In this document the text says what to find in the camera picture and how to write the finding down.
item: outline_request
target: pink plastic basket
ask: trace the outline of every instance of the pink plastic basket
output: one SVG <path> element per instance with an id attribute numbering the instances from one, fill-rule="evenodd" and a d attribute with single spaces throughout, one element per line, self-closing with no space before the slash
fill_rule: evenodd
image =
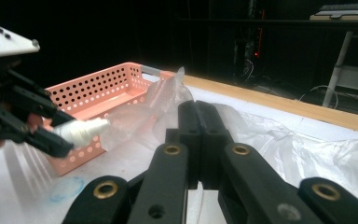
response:
<path id="1" fill-rule="evenodd" d="M 51 100 L 76 119 L 104 118 L 115 106 L 137 104 L 145 100 L 152 82 L 144 79 L 143 74 L 161 80 L 174 76 L 172 72 L 138 63 L 122 63 L 47 90 L 51 92 Z M 50 123 L 51 120 L 45 120 L 45 125 L 49 126 Z M 71 150 L 64 159 L 47 158 L 58 175 L 65 175 L 104 152 L 99 136 L 96 136 L 87 147 Z"/>

